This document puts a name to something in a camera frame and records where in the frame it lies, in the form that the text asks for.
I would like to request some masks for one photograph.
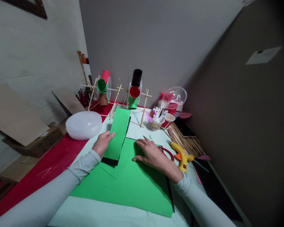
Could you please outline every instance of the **gray wall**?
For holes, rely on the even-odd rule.
[[[266,1],[243,8],[189,84],[184,108],[206,153],[254,227],[284,215],[284,23]],[[283,46],[266,64],[253,52]]]
[[[0,1],[0,84],[8,84],[45,122],[64,110],[51,90],[84,82],[78,50],[86,53],[79,0],[43,0],[48,20]],[[20,155],[1,142],[0,172]]]
[[[106,69],[113,87],[118,78],[127,86],[139,68],[143,92],[149,89],[153,96],[147,106],[152,106],[162,91],[187,83],[240,11],[241,2],[80,0],[93,79]],[[121,92],[118,100],[124,97]]]

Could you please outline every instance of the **red cup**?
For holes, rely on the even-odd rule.
[[[177,104],[177,103],[170,102],[169,105],[168,105],[168,107],[167,107],[168,113],[170,113],[170,114],[176,114],[177,107],[178,107],[178,104]]]
[[[167,101],[167,102],[172,101],[172,99],[174,97],[174,95],[172,93],[164,93],[164,92],[162,92],[161,95],[160,95],[160,99],[159,100],[162,100],[164,95],[166,95],[164,97],[164,101]]]
[[[103,79],[105,81],[105,83],[107,83],[108,78],[110,77],[110,72],[107,70],[103,70],[102,71],[102,75],[101,75],[101,79]]]
[[[175,120],[175,117],[171,115],[170,113],[167,113],[164,116],[165,122],[161,125],[161,128],[168,128],[168,126]]]
[[[129,90],[129,94],[133,98],[138,98],[140,93],[141,93],[141,91],[137,86],[132,86]]]

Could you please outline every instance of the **table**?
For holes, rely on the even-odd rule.
[[[96,106],[93,111],[109,115],[111,108],[112,104],[105,108]],[[132,110],[131,121],[139,124],[142,118],[142,110],[143,108],[141,107],[138,107],[137,110]],[[103,125],[100,133],[110,129],[112,120],[110,121],[109,117],[102,117]],[[168,148],[169,145],[166,140],[169,137],[162,130],[151,130],[149,120],[151,121],[151,118],[148,113],[145,113],[144,127],[141,128],[139,125],[130,122],[126,137],[143,139],[143,135],[146,137],[151,136],[156,144]],[[97,137],[85,141],[76,141],[66,134],[1,200],[0,216],[88,153],[96,139]],[[188,163],[187,174],[204,191],[203,186],[197,183],[192,163]],[[134,207],[69,196],[48,226],[191,226],[192,214],[189,208],[173,186],[171,186],[171,189],[175,204],[175,213],[172,218],[163,217]]]

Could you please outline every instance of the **person's left hand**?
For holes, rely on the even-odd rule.
[[[92,149],[100,156],[101,159],[108,147],[108,143],[113,139],[115,134],[115,132],[110,134],[109,131],[106,131],[98,136],[98,139]]]

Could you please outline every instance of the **pink paper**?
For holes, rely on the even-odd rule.
[[[188,112],[185,112],[185,111],[182,111],[182,112],[177,112],[178,114],[179,114],[179,117],[180,118],[189,118],[189,117],[191,117],[192,116],[192,114],[191,113],[188,113]]]
[[[211,160],[211,158],[210,158],[208,155],[200,156],[200,157],[198,157],[197,159],[200,159],[200,160],[208,160],[208,161]]]

